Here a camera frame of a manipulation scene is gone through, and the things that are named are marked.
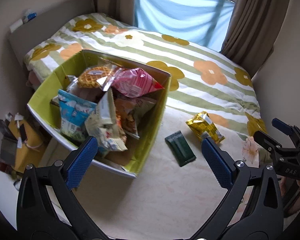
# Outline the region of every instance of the dark green package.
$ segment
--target dark green package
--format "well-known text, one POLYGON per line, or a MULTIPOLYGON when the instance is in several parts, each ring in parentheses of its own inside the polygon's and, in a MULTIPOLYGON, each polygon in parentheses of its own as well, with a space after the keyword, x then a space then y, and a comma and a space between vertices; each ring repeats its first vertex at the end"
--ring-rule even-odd
POLYGON ((169 135, 165 138, 165 141, 172 150, 172 153, 177 159, 180 167, 196 159, 196 156, 193 154, 181 131, 177 131, 172 135, 169 135))

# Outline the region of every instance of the gray headboard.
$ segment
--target gray headboard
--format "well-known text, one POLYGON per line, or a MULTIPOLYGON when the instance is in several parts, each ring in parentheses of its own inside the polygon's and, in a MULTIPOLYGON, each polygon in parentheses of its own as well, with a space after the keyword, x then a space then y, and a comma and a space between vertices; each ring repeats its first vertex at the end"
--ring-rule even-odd
POLYGON ((50 38, 66 22, 76 16, 92 12, 94 12, 92 0, 72 0, 52 8, 20 26, 9 37, 20 65, 23 66, 25 54, 50 38))

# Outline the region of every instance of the screw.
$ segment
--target screw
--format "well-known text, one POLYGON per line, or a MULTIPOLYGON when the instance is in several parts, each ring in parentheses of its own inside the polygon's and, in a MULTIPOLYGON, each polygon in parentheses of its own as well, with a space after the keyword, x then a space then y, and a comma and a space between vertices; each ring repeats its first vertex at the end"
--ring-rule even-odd
POLYGON ((238 167, 243 167, 243 166, 244 166, 244 162, 243 162, 243 161, 237 161, 237 162, 236 162, 236 165, 237 165, 238 167))
POLYGON ((54 165, 57 166, 57 167, 61 166, 62 164, 63 164, 63 161, 62 161, 62 160, 57 160, 57 161, 55 161, 55 163, 54 163, 54 165))
POLYGON ((32 167, 33 167, 33 165, 32 165, 32 164, 28 164, 28 165, 26 166, 26 169, 27 169, 27 170, 31 170, 31 169, 32 169, 32 167))
POLYGON ((273 170, 273 167, 272 167, 272 165, 270 165, 270 164, 268 164, 268 165, 266 166, 266 168, 267 168, 269 171, 272 171, 272 170, 273 170))

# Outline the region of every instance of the pink snack package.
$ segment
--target pink snack package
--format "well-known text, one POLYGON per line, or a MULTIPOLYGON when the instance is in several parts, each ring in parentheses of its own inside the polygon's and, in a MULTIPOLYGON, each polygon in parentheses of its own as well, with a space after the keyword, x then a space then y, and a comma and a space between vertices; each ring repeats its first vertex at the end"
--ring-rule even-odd
POLYGON ((141 68, 122 71, 112 86, 129 98, 141 97, 147 93, 163 89, 162 85, 141 68))

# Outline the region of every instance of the waffle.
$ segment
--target waffle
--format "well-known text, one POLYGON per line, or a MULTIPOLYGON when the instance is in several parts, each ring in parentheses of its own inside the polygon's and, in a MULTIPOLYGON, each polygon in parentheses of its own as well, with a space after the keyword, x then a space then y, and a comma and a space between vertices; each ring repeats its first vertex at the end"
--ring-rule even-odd
POLYGON ((107 67, 94 67, 84 71, 78 78, 78 84, 83 88, 98 88, 102 84, 98 83, 100 78, 109 76, 111 70, 107 67))

